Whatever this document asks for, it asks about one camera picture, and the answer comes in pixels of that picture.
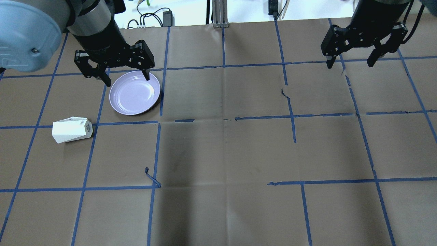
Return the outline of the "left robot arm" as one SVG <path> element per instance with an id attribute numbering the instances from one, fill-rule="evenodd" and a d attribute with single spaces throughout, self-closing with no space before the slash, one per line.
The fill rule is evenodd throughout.
<path id="1" fill-rule="evenodd" d="M 150 79 L 154 56 L 144 40 L 129 45 L 115 21 L 126 11 L 123 0 L 2 0 L 1 72 L 45 68 L 67 30 L 81 45 L 74 63 L 86 78 L 111 86 L 106 69 L 128 66 Z"/>

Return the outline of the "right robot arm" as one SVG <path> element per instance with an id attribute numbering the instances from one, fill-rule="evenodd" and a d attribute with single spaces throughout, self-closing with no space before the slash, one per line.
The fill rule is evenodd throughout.
<path id="1" fill-rule="evenodd" d="M 436 16 L 436 1 L 422 0 L 409 31 L 405 23 L 412 5 L 412 0 L 360 0 L 350 24 L 345 28 L 331 25 L 321 43 L 327 67 L 332 68 L 336 58 L 352 48 L 374 47 L 367 58 L 369 67 L 386 53 L 395 53 L 414 34 L 425 8 Z"/>

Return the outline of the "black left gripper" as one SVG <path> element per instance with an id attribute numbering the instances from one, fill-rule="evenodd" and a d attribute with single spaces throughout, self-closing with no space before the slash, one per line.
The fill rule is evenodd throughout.
<path id="1" fill-rule="evenodd" d="M 107 68 L 127 66 L 140 70 L 150 80 L 150 69 L 155 67 L 155 58 L 144 40 L 129 45 L 119 29 L 105 29 L 91 36 L 74 36 L 82 50 L 76 50 L 74 63 L 86 78 L 94 77 L 111 87 Z"/>

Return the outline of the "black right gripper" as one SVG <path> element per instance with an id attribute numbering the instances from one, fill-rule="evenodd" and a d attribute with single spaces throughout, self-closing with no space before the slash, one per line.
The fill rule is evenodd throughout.
<path id="1" fill-rule="evenodd" d="M 327 68 L 332 69 L 334 59 L 354 48 L 373 47 L 367 58 L 369 68 L 372 68 L 381 56 L 397 51 L 400 45 L 409 39 L 406 24 L 398 19 L 399 17 L 359 14 L 354 16 L 345 28 L 331 25 L 321 43 L 321 52 L 326 56 Z"/>

